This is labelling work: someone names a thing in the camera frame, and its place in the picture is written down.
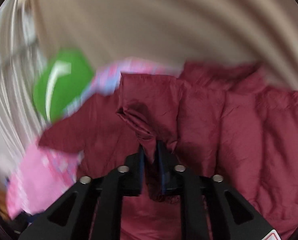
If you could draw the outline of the white curtain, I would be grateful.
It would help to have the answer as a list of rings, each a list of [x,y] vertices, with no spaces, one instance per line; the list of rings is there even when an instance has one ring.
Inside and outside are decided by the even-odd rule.
[[[46,59],[28,0],[0,6],[0,169],[11,170],[45,122],[33,107],[33,83]]]

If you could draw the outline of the green pillow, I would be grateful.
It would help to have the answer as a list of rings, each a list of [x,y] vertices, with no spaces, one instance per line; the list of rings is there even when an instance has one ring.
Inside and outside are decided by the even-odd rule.
[[[88,60],[76,49],[63,49],[48,61],[33,87],[36,110],[48,122],[64,115],[65,108],[82,94],[94,76]]]

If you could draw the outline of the beige fabric headboard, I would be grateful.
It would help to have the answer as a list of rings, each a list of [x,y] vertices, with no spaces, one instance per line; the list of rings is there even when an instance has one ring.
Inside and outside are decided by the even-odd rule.
[[[298,89],[295,0],[28,0],[46,56],[76,47],[95,68],[128,56],[180,67],[261,61]]]

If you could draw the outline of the maroon quilted jacket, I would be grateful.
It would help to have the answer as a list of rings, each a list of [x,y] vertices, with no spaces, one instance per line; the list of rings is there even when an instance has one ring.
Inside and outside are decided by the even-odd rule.
[[[48,128],[39,146],[83,152],[77,177],[98,178],[162,141],[195,174],[220,174],[282,239],[298,233],[298,91],[269,86],[259,64],[188,62],[178,77],[123,74]]]

